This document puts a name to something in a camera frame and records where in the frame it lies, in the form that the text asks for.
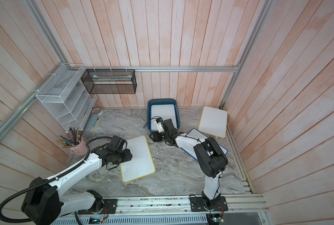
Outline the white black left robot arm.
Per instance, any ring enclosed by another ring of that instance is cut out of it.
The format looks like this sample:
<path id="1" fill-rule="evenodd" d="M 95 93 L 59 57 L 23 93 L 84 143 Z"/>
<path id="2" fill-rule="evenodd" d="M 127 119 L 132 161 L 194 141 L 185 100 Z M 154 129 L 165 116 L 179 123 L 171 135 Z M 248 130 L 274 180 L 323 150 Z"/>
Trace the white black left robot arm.
<path id="1" fill-rule="evenodd" d="M 118 136 L 108 137 L 109 142 L 91 149 L 90 141 L 85 145 L 85 157 L 62 172 L 45 180 L 36 178 L 30 184 L 21 210 L 37 225 L 50 225 L 58 217 L 78 211 L 100 213 L 104 211 L 102 195 L 92 189 L 82 194 L 65 195 L 67 190 L 88 174 L 109 164 L 117 168 L 132 159 L 127 141 Z"/>

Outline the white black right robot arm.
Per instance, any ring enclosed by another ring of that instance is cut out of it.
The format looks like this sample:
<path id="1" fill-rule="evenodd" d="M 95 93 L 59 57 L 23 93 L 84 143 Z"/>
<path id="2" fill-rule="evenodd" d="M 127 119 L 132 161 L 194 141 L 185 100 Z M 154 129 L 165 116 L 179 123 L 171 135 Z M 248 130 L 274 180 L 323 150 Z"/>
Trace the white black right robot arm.
<path id="1" fill-rule="evenodd" d="M 201 197 L 189 197 L 193 212 L 223 209 L 225 198 L 221 196 L 220 180 L 228 164 L 228 158 L 213 137 L 197 138 L 178 131 L 171 119 L 163 120 L 155 116 L 150 119 L 157 130 L 150 134 L 153 142 L 162 142 L 183 150 L 194 151 L 202 172 L 205 174 Z"/>

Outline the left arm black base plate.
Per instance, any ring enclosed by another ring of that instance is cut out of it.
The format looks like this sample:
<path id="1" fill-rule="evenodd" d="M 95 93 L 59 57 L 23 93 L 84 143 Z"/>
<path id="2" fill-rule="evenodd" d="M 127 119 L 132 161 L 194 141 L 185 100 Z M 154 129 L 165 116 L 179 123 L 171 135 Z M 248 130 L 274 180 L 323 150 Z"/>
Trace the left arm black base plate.
<path id="1" fill-rule="evenodd" d="M 79 215 L 97 214 L 107 215 L 115 214 L 117 207 L 117 199 L 97 199 L 91 209 L 78 211 Z"/>

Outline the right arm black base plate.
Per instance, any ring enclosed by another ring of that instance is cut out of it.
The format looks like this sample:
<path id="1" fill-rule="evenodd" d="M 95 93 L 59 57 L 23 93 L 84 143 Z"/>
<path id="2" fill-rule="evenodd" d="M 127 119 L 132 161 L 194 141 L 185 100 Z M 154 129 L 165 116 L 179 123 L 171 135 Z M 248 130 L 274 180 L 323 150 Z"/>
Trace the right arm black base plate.
<path id="1" fill-rule="evenodd" d="M 214 200 L 210 200 L 203 196 L 189 196 L 189 202 L 192 212 L 209 212 L 209 211 L 228 211 L 226 198 L 219 195 Z"/>

